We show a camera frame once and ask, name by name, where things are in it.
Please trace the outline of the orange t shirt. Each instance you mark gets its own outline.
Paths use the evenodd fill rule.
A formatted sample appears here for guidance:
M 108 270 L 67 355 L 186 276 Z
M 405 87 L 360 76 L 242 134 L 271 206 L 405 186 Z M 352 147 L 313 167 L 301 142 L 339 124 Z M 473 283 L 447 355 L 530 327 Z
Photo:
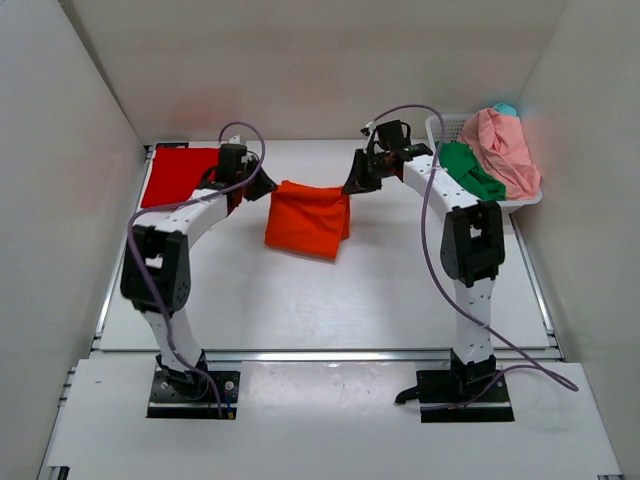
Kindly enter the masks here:
M 335 261 L 350 236 L 350 197 L 341 187 L 312 187 L 284 180 L 271 194 L 265 245 Z

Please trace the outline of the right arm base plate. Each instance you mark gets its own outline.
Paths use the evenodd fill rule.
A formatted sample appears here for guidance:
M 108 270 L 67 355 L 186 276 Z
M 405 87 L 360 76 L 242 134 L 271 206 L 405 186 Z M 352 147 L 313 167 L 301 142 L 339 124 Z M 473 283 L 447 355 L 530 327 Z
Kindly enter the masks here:
M 422 423 L 505 423 L 515 414 L 505 380 L 488 378 L 463 386 L 449 370 L 419 370 L 416 385 L 396 395 L 394 403 L 419 403 Z

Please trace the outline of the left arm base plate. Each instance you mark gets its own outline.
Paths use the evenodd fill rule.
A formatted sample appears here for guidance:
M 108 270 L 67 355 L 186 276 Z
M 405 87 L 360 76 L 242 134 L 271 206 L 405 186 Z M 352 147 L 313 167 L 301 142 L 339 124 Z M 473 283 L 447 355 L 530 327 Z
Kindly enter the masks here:
M 181 382 L 157 367 L 150 388 L 146 416 L 152 419 L 235 420 L 241 372 L 209 372 L 218 389 L 217 399 L 209 383 L 190 372 L 194 382 Z

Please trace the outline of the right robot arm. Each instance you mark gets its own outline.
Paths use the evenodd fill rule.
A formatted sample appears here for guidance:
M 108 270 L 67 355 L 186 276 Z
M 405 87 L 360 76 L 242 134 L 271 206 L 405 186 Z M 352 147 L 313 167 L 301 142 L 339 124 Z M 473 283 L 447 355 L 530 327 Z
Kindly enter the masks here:
M 442 163 L 445 143 L 434 149 L 413 143 L 410 127 L 401 120 L 371 122 L 361 132 L 367 141 L 354 154 L 343 193 L 374 192 L 383 179 L 395 176 L 421 194 L 424 211 L 440 217 L 439 261 L 455 290 L 456 331 L 450 367 L 431 390 L 471 400 L 497 372 L 489 327 L 494 284 L 505 260 L 500 206 L 480 200 L 453 179 Z

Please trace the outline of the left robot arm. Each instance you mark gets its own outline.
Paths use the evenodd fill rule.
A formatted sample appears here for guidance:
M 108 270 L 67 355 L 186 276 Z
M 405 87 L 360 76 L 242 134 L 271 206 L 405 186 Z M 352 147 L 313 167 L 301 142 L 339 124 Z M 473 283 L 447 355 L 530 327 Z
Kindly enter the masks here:
M 214 400 L 222 405 L 220 388 L 186 312 L 190 250 L 244 200 L 256 201 L 275 191 L 263 160 L 238 138 L 223 143 L 217 163 L 204 171 L 188 200 L 145 208 L 127 227 L 121 295 L 149 324 L 164 381 L 189 402 Z

